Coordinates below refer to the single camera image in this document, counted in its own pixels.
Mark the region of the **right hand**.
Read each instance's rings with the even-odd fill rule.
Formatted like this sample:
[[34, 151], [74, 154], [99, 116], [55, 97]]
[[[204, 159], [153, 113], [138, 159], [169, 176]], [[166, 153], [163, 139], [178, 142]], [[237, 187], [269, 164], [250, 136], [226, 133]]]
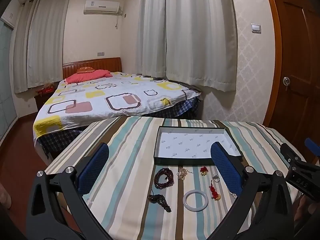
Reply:
[[306, 195], [302, 195], [295, 213], [294, 221], [300, 221], [306, 215], [313, 215], [317, 209], [319, 209], [319, 203], [314, 202]]

